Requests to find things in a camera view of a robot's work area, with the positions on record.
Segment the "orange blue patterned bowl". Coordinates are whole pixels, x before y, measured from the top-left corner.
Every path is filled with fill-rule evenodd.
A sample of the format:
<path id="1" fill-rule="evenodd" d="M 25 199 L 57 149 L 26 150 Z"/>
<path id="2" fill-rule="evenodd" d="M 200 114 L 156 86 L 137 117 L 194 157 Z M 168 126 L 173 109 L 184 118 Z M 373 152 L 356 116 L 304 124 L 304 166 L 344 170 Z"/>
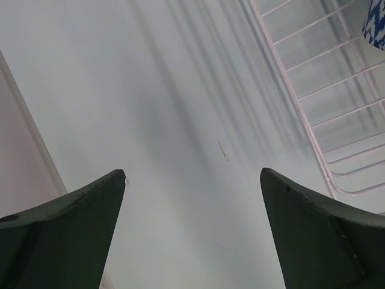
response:
<path id="1" fill-rule="evenodd" d="M 366 41 L 384 51 L 384 0 L 371 0 L 362 33 Z"/>

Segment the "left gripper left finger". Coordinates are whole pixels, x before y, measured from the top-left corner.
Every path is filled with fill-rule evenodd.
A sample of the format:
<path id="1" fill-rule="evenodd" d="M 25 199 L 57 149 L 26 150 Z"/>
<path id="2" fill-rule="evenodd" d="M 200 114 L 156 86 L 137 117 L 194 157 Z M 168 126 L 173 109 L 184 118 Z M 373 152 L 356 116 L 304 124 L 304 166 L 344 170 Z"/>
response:
<path id="1" fill-rule="evenodd" d="M 1 218 L 1 288 L 99 288 L 124 192 L 116 169 Z"/>

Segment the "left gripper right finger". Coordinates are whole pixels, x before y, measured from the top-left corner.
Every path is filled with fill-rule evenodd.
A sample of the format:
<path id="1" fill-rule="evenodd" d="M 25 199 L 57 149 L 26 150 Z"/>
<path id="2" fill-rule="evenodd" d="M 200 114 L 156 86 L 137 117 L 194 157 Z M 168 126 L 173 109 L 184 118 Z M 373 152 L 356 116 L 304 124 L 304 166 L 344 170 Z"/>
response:
<path id="1" fill-rule="evenodd" d="M 260 186 L 286 288 L 384 288 L 384 216 L 270 168 Z"/>

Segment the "clear plastic dish rack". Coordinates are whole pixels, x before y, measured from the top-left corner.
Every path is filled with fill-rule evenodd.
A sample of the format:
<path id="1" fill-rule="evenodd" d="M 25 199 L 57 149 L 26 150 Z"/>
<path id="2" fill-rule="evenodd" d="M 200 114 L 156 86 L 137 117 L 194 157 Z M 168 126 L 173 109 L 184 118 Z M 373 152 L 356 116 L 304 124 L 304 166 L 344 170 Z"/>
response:
<path id="1" fill-rule="evenodd" d="M 384 192 L 384 52 L 369 1 L 249 1 L 333 197 Z"/>

